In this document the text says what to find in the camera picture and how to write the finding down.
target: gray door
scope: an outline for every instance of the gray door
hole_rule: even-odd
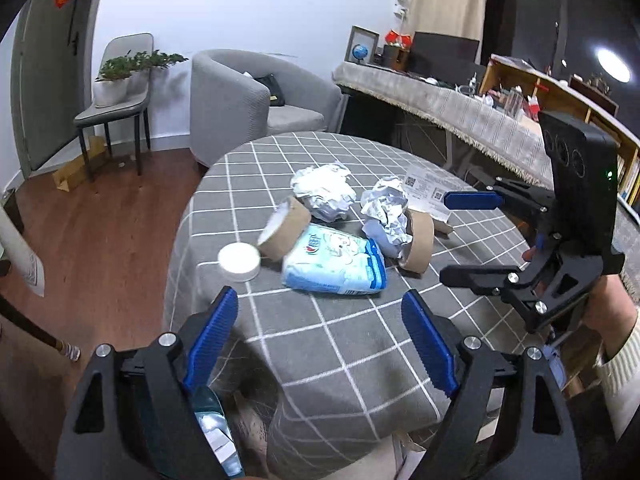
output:
[[[12,60],[12,111],[20,166],[37,170],[75,136],[83,109],[82,49],[91,0],[28,0]]]

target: crumpled paper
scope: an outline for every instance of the crumpled paper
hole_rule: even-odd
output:
[[[347,211],[356,202],[356,192],[347,184],[350,174],[339,162],[305,168],[293,175],[291,189],[313,216],[335,222],[347,218]]]
[[[371,218],[362,227],[364,233],[373,238],[380,250],[389,258],[397,258],[402,246],[414,238],[407,234],[407,218],[404,211],[409,197],[402,189],[402,180],[396,176],[381,178],[360,199],[362,214]]]

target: white round lid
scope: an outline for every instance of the white round lid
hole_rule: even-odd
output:
[[[248,282],[260,272],[260,253],[249,244],[229,244],[218,253],[218,269],[231,282]]]

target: human hand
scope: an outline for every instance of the human hand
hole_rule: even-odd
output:
[[[536,248],[532,247],[522,254],[522,259],[530,262],[535,253]],[[638,310],[620,277],[599,277],[589,294],[582,322],[600,334],[610,359],[624,346],[637,319]]]

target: chair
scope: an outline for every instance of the chair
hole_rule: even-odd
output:
[[[115,38],[111,40],[104,49],[102,55],[102,61],[100,66],[113,57],[126,56],[127,54],[135,54],[137,52],[151,53],[154,49],[154,37],[151,34],[134,34],[132,36],[123,36],[121,38]],[[86,167],[87,175],[90,180],[93,180],[93,174],[91,167],[89,167],[89,156],[86,152],[86,145],[84,143],[84,135],[82,130],[89,128],[90,126],[97,126],[98,124],[104,125],[104,136],[107,140],[107,146],[109,154],[113,155],[111,150],[111,137],[109,135],[109,123],[111,121],[117,121],[119,119],[125,119],[128,117],[134,118],[134,141],[136,145],[136,166],[138,168],[138,174],[142,174],[142,162],[140,161],[140,114],[143,114],[145,121],[145,137],[146,147],[151,149],[150,133],[149,133],[149,115],[146,107],[149,104],[149,79],[150,74],[140,73],[136,76],[135,85],[132,88],[130,86],[127,92],[127,100],[123,103],[119,103],[113,106],[105,108],[97,108],[94,103],[87,108],[84,112],[76,115],[74,119],[74,126],[78,130],[78,139],[80,140],[80,147],[82,148],[82,156],[84,157],[84,165]]]
[[[270,107],[266,86],[243,75],[273,74],[286,105]],[[340,89],[293,63],[242,50],[193,56],[191,153],[211,166],[249,140],[285,132],[335,132],[344,115]]]

